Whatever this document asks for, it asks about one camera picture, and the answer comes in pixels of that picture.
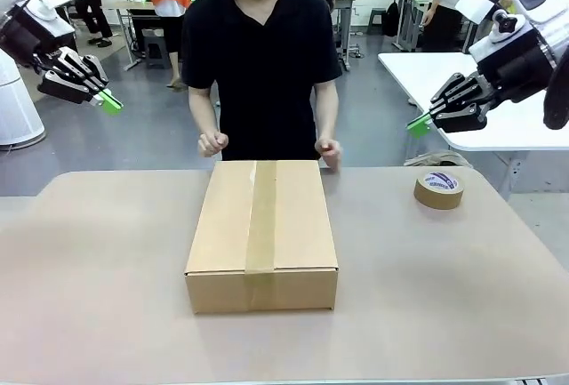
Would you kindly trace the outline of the person's right hand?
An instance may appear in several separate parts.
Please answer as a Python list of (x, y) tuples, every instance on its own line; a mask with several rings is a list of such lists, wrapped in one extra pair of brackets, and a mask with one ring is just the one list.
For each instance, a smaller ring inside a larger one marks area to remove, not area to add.
[(197, 142), (198, 152), (203, 157), (219, 154), (228, 145), (228, 136), (219, 131), (201, 133)]

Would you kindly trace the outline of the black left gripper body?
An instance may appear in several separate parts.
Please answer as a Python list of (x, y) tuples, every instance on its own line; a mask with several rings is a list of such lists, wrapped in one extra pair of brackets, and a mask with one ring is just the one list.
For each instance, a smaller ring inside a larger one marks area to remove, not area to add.
[(54, 20), (42, 20), (14, 5), (1, 19), (1, 49), (35, 72), (52, 69), (52, 59), (66, 42), (67, 22), (58, 13)]

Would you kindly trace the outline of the person's left hand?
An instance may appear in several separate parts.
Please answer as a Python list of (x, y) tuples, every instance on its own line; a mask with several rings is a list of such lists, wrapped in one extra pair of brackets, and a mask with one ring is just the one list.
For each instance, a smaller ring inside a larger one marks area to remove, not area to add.
[(315, 144), (315, 150), (329, 169), (333, 172), (340, 170), (342, 148), (338, 141), (330, 138), (320, 138)]

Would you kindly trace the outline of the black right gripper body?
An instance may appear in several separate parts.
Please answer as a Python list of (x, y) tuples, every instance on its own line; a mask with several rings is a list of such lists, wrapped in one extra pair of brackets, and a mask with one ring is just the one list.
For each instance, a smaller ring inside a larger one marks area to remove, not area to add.
[(496, 105), (518, 103), (547, 87), (551, 58), (537, 40), (514, 40), (477, 60), (477, 70), (493, 88)]

